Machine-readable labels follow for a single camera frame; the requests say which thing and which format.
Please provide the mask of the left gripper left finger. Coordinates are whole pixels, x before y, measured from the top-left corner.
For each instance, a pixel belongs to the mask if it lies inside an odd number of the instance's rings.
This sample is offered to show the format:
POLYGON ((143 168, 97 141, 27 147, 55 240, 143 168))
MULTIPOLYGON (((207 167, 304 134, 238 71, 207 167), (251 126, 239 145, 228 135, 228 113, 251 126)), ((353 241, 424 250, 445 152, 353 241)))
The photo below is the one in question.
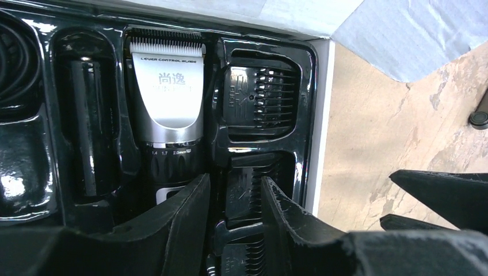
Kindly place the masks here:
POLYGON ((2 275, 198 275, 210 176, 107 234, 66 227, 1 230, 2 275))

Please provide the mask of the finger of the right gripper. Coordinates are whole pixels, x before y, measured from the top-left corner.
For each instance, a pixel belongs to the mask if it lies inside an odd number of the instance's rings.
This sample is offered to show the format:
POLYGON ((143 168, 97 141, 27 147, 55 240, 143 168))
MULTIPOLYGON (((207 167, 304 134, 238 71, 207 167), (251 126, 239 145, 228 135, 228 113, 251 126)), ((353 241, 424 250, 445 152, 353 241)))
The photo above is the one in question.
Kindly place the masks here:
POLYGON ((396 214, 387 214, 379 219, 380 226, 388 230, 449 230, 449 228, 427 223, 424 221, 399 216, 396 214))
POLYGON ((487 228, 487 173, 398 170, 390 179, 460 229, 487 228))

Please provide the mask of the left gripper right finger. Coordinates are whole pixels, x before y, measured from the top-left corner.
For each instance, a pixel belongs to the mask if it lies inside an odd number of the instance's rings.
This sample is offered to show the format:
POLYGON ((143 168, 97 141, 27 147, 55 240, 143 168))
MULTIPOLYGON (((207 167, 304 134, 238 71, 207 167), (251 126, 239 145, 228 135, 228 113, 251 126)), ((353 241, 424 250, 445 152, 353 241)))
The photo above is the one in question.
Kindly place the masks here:
POLYGON ((474 231, 343 232, 261 179, 267 275, 486 275, 487 237, 474 231))

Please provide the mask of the large black comb guard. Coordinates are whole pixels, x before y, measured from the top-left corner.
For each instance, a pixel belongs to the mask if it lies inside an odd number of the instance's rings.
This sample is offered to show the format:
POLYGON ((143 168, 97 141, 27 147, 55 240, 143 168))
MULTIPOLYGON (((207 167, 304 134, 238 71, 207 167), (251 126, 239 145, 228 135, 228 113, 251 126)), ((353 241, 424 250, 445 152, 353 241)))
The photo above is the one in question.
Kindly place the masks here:
POLYGON ((261 178, 275 177, 281 153, 235 156, 227 174, 225 215, 231 221, 261 217, 261 178))

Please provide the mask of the medium black comb guard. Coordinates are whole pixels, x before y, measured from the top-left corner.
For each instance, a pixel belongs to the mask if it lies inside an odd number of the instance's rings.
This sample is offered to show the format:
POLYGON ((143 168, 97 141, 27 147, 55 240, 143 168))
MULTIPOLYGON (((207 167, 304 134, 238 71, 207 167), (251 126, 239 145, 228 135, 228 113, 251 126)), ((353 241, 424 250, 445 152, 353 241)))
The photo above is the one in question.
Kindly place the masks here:
POLYGON ((289 68, 231 66, 224 80, 224 121, 248 135, 286 131, 294 121, 298 81, 289 68))

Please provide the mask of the white hair clipper kit box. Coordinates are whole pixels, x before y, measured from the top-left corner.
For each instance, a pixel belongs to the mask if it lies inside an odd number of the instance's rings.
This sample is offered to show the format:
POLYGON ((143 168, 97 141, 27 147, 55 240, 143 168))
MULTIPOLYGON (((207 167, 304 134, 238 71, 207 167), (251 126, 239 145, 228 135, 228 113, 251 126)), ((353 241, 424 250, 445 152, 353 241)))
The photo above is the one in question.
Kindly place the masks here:
POLYGON ((305 208, 318 214, 335 46, 398 82, 420 80, 487 40, 486 1, 122 1, 157 14, 212 19, 310 39, 318 93, 305 208))

